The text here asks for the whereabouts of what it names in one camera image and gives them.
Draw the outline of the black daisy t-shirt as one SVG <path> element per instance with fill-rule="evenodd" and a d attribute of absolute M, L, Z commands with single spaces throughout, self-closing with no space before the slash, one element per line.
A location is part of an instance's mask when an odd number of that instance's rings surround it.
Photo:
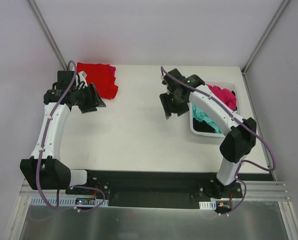
<path fill-rule="evenodd" d="M 216 130 L 209 125 L 206 121 L 198 121 L 196 118 L 193 118 L 193 129 L 197 132 L 204 132 L 204 133 L 216 133 Z"/>

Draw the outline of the white plastic basket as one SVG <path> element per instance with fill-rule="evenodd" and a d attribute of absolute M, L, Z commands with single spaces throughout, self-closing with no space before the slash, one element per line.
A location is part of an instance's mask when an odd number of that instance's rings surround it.
<path fill-rule="evenodd" d="M 230 109 L 234 107 L 233 111 L 237 114 L 241 114 L 239 90 L 235 83 L 219 79 L 208 79 L 206 84 Z M 199 107 L 189 103 L 189 112 L 190 129 L 194 134 L 224 138 L 224 135 L 216 123 Z"/>

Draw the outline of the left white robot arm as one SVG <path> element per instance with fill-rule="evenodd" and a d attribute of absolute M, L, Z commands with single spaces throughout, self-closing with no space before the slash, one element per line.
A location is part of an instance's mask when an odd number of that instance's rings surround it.
<path fill-rule="evenodd" d="M 105 103 L 93 83 L 86 82 L 84 71 L 60 70 L 57 82 L 44 94 L 44 119 L 37 144 L 20 169 L 33 190 L 66 190 L 77 185 L 85 195 L 94 190 L 94 182 L 84 169 L 70 169 L 60 160 L 61 141 L 72 107 L 81 113 L 95 112 Z"/>

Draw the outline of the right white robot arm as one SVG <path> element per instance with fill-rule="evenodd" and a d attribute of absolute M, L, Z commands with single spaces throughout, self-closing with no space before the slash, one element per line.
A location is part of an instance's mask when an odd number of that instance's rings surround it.
<path fill-rule="evenodd" d="M 165 117 L 172 114 L 181 116 L 189 111 L 189 105 L 202 109 L 220 128 L 225 136 L 219 149 L 222 154 L 220 169 L 212 183 L 204 187 L 204 192 L 216 199 L 231 193 L 236 183 L 236 173 L 241 160 L 255 146 L 256 122 L 244 119 L 226 106 L 198 75 L 183 76 L 178 69 L 167 72 L 161 69 L 162 84 L 167 92 L 161 100 Z"/>

